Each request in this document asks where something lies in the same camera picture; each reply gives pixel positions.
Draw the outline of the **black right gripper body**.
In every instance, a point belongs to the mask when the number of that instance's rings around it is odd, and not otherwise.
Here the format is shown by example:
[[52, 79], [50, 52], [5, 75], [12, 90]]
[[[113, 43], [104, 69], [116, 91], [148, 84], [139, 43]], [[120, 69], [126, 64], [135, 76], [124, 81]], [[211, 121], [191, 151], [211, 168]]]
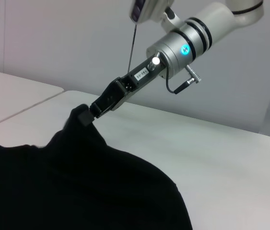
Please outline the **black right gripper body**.
[[153, 64], [152, 59], [148, 58], [125, 76], [113, 80], [101, 95], [101, 105], [121, 105], [154, 80], [165, 69], [165, 64], [162, 60]]

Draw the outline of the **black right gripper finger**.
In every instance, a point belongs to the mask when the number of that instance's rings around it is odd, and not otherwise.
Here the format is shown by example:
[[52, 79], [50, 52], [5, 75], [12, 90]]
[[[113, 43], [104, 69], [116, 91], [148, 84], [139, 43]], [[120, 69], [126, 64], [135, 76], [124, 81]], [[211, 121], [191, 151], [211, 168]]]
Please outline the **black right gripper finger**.
[[100, 96], [95, 100], [89, 109], [84, 110], [78, 115], [78, 119], [83, 126], [91, 124], [95, 118], [100, 118], [110, 111], [116, 104], [113, 96]]

